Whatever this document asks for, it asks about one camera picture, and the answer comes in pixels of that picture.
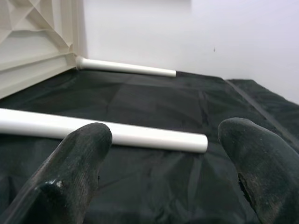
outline pipe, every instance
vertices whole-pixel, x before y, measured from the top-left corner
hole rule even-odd
[[[159,69],[159,68],[116,63],[116,62],[91,60],[91,59],[83,58],[81,56],[76,57],[76,64],[79,70],[81,69],[107,70],[107,71],[138,73],[142,75],[167,76],[167,77],[175,77],[177,74],[175,70]]]
[[[71,118],[0,108],[0,133],[63,139],[78,128],[100,122],[107,125],[116,145],[204,153],[207,137],[150,127]]]

